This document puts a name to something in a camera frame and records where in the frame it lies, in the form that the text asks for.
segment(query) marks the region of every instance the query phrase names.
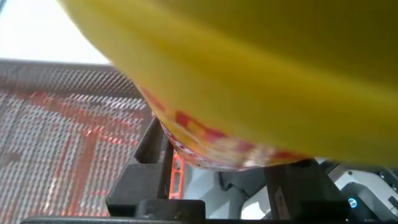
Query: blue led light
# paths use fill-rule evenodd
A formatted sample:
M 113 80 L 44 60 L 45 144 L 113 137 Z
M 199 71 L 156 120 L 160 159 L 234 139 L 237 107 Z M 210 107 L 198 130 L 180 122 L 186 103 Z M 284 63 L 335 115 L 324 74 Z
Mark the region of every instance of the blue led light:
M 348 203 L 349 203 L 349 206 L 350 206 L 351 208 L 356 208 L 356 207 L 358 206 L 358 204 L 356 203 L 356 200 L 353 199 L 353 198 L 349 198 L 349 199 L 348 199 Z

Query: mesh screen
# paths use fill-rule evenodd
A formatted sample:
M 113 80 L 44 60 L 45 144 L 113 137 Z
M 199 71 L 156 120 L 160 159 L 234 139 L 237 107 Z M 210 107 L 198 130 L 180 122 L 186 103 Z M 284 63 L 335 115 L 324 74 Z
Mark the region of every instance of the mesh screen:
M 107 216 L 105 197 L 151 120 L 112 67 L 0 61 L 0 223 Z

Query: white surface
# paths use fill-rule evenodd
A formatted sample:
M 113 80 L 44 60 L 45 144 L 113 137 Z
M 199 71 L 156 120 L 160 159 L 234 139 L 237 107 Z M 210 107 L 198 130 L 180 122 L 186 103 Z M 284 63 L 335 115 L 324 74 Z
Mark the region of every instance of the white surface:
M 260 220 L 269 212 L 271 212 L 271 206 L 269 205 L 268 191 L 267 187 L 263 187 L 245 201 L 242 207 L 241 219 Z
M 109 63 L 56 0 L 7 0 L 0 31 L 0 58 Z

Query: black plastic frame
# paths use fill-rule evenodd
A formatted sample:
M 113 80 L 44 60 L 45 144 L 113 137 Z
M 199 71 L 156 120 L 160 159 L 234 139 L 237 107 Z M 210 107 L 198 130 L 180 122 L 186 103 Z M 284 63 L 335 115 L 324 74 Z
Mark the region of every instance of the black plastic frame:
M 109 214 L 134 217 L 140 201 L 168 198 L 173 153 L 159 120 L 153 120 L 132 160 L 106 197 Z

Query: metal grille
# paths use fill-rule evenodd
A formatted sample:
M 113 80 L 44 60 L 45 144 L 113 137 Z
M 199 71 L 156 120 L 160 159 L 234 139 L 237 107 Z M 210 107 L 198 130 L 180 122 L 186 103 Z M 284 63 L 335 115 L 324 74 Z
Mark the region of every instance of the metal grille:
M 152 120 L 113 67 L 0 61 L 0 223 L 107 216 L 105 197 Z

